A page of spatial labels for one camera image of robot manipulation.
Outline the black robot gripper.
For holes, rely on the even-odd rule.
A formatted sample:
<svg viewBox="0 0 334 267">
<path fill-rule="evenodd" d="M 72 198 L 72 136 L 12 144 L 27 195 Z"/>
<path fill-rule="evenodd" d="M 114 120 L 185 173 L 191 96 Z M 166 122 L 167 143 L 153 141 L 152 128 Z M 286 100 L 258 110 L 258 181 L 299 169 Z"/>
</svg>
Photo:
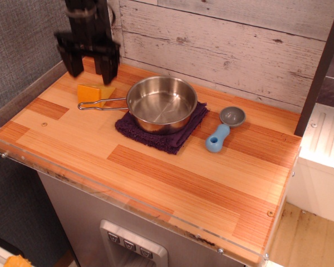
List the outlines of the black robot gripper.
<svg viewBox="0 0 334 267">
<path fill-rule="evenodd" d="M 95 70 L 108 85 L 117 76 L 120 45 L 112 40 L 115 14 L 108 1 L 65 1 L 70 30 L 56 32 L 58 51 L 73 77 L 84 69 L 81 55 L 94 56 Z"/>
</svg>

